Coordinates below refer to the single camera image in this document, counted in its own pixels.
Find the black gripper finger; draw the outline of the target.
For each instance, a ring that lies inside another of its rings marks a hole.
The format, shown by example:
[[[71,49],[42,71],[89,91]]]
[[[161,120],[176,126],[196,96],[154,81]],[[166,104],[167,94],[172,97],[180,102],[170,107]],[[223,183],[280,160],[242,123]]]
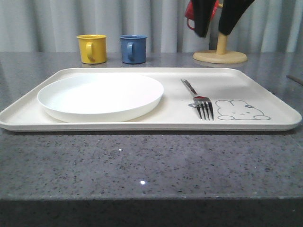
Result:
[[[195,33],[206,38],[216,0],[192,0]]]
[[[224,0],[221,17],[219,20],[219,32],[230,35],[235,25],[254,0]]]

